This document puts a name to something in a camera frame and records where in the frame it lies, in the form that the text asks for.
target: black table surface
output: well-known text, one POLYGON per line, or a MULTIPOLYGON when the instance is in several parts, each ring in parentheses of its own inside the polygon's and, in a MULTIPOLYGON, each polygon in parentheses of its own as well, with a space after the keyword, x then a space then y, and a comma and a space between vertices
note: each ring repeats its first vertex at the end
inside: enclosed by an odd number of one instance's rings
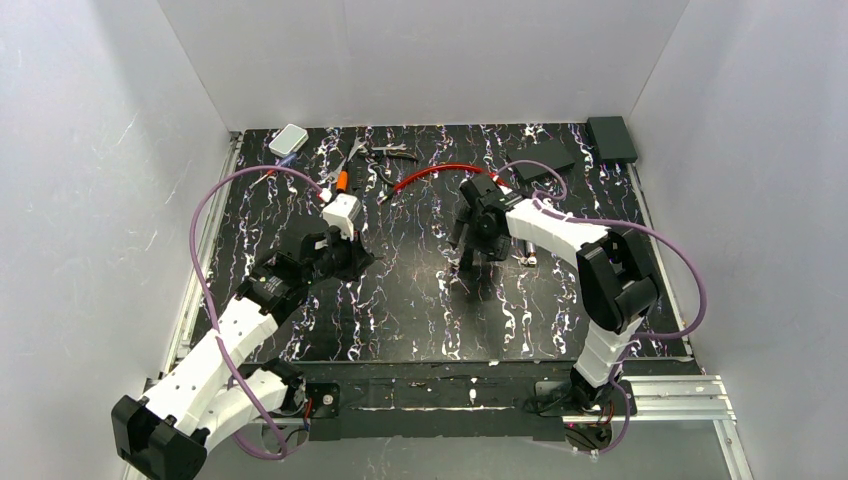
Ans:
MULTIPOLYGON (((270 165, 268 144, 278 130, 250 130, 237 169, 270 165)), ((506 152, 559 139, 577 160, 564 175, 568 197, 558 208, 575 216, 642 223, 627 170, 596 165, 582 124, 455 125, 309 129, 309 139, 293 164, 322 185, 354 139, 371 146, 405 144, 420 159, 391 160, 395 181, 427 165, 470 163, 490 170, 506 164, 506 152)), ((210 286, 218 311, 248 273, 255 258, 273 248, 282 229, 320 208, 300 180, 272 177, 249 189, 257 176, 233 182, 211 264, 210 286)), ((539 264, 519 263, 513 242, 506 261, 459 272, 447 239, 459 211, 462 172, 442 172, 406 188, 390 203, 376 199, 384 188, 371 175, 360 197, 359 228, 366 248, 383 259, 360 282, 326 281, 310 291, 305 308, 254 352, 252 361, 273 357, 310 361, 456 361, 576 359, 589 318, 580 302, 576 271, 539 251, 539 264)), ((553 180, 536 187, 557 193, 553 180)), ((664 294, 643 330, 677 331, 664 294)), ((195 344, 209 330, 201 309, 192 334, 195 344)), ((685 356, 680 340, 643 342, 634 356, 685 356)))

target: red cable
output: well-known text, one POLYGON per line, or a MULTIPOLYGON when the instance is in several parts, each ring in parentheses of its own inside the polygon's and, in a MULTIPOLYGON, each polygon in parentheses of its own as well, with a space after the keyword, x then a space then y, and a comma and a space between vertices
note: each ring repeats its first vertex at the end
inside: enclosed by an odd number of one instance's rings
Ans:
MULTIPOLYGON (((404 178, 403 180, 400 181, 400 183, 398 183, 397 185, 394 186, 394 188, 392 188, 392 191, 389 192, 388 195, 386 195, 385 197, 380 199, 377 203, 383 204, 387 200, 389 200, 390 198, 395 196, 399 191, 403 190, 405 187, 407 187, 409 184, 411 184, 412 182, 420 180, 421 178, 426 177, 427 175, 430 175, 430 174, 433 174, 433 173, 436 173, 436 172, 441 172, 443 170, 463 170, 463 171, 471 172, 471 173, 483 173, 482 168, 476 167, 474 165, 468 165, 468 164, 465 164, 465 163, 443 163, 441 165, 434 165, 432 167, 427 167, 425 169, 419 170, 419 171, 413 173, 412 175, 404 178)), ((503 180, 501 180, 501 179, 498 179, 498 183, 501 184, 501 185, 505 185, 503 183, 503 180)))

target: black device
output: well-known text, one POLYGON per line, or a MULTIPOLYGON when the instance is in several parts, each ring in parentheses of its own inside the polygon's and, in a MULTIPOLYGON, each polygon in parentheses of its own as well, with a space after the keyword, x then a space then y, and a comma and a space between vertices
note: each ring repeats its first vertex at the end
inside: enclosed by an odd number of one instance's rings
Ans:
MULTIPOLYGON (((574 157, 566 150, 565 145, 556 139, 513 150, 507 153, 507 158, 510 162, 533 160, 551 167, 557 173, 564 173, 574 166, 574 157)), ((526 163, 520 163, 512 168, 518 178, 525 183, 550 175, 550 172, 544 168, 526 163)))
POLYGON ((586 133, 595 147, 595 158, 605 165, 633 163, 639 158, 621 117, 591 117, 586 121, 586 133))

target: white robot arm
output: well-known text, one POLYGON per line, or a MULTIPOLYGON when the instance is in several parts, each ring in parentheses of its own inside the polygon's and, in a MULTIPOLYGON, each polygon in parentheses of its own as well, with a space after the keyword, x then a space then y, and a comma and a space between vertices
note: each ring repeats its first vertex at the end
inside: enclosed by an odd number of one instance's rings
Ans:
POLYGON ((659 274, 644 241, 633 230, 554 218, 485 174, 465 181, 460 192, 467 205, 451 236, 454 248, 464 248, 460 269, 470 267, 474 252, 490 261, 506 259, 512 239, 536 244, 577 268, 592 321, 570 388, 578 406, 591 408, 609 394, 624 349, 659 298, 659 274))
MULTIPOLYGON (((118 455, 152 479, 190 479, 207 452, 258 415, 239 387, 225 388, 231 372, 218 339, 239 366, 306 301, 311 285, 329 278, 358 281, 374 262, 353 229, 361 204, 339 194, 322 217, 296 222, 280 246, 256 261, 210 330, 155 386, 136 400, 121 398, 112 409, 118 455)), ((297 410, 301 373, 274 359, 247 385, 266 410, 297 410)))

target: white wall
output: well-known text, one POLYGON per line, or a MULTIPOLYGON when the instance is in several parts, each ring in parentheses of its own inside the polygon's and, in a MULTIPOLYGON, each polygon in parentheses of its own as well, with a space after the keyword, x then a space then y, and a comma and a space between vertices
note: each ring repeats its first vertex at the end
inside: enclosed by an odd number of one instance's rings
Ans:
POLYGON ((160 0, 231 130, 630 112, 688 0, 160 0))
POLYGON ((118 478, 227 131, 155 1, 3 2, 0 145, 0 478, 118 478))
POLYGON ((848 469, 846 86, 845 2, 693 1, 629 120, 653 219, 704 270, 695 354, 757 478, 848 469))

